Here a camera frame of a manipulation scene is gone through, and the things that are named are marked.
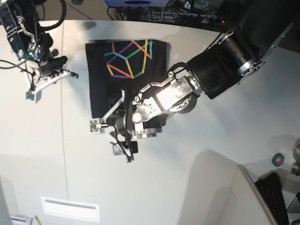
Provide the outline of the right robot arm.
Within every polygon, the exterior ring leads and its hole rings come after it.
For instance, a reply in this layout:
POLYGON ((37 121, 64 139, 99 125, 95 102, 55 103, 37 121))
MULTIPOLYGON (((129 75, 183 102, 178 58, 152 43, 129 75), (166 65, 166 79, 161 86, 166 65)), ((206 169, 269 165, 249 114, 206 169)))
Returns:
POLYGON ((58 56, 58 50, 52 49, 53 39, 49 31, 58 28, 67 14, 65 1, 60 1, 61 16, 50 26, 41 26, 36 6, 43 0, 2 0, 0 2, 0 23, 6 31, 12 53, 18 58, 18 64, 11 64, 8 69, 24 68, 27 75, 29 92, 38 92, 66 77, 78 78, 79 75, 64 69, 68 58, 58 56))

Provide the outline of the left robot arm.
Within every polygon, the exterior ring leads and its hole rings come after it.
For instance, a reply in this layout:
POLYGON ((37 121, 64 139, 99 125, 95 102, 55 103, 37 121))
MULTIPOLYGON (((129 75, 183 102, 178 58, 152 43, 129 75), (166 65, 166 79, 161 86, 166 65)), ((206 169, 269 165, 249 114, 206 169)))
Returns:
POLYGON ((99 120, 100 130, 114 129, 107 133, 114 155, 132 161, 138 139, 155 137, 175 113, 193 110, 202 94, 214 99, 255 73, 299 15, 297 0, 253 0, 241 22, 202 53, 172 65, 161 81, 127 90, 99 120))

